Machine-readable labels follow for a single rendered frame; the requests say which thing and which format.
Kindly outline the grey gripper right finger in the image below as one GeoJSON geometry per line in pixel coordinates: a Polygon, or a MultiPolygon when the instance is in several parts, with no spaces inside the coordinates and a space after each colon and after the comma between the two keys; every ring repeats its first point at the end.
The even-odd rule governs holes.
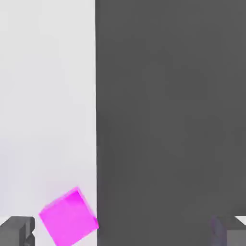
{"type": "Polygon", "coordinates": [[[246,225],[235,216],[212,217],[210,246],[246,246],[246,225]]]}

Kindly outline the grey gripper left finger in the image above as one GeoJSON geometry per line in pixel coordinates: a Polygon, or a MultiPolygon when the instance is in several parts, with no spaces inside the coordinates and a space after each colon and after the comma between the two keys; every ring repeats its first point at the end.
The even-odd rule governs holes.
{"type": "Polygon", "coordinates": [[[35,218],[11,216],[0,225],[0,246],[35,246],[35,218]]]}

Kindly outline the small magenta cube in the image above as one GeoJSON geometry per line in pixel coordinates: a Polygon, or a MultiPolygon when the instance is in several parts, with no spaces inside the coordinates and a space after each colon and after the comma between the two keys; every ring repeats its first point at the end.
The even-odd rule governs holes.
{"type": "Polygon", "coordinates": [[[39,217],[56,246],[72,246],[99,228],[79,187],[46,205],[39,217]]]}

